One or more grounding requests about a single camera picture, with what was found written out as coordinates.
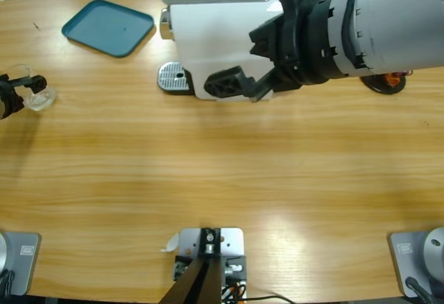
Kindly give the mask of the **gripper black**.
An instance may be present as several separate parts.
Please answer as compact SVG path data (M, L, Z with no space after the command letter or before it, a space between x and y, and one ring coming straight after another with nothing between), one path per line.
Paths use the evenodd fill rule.
M2 74L1 119L24 108L24 99L16 92L17 87L26 87L32 92L41 92L47 87L47 81L43 76L27 76L10 80L7 74Z
M279 0L282 14L249 32L250 54L268 58L274 65L258 81L240 66L215 72L203 89L218 99L243 96L251 85L251 99L261 100L268 92L296 90L303 85L322 84L343 73L334 62L328 19L331 0Z

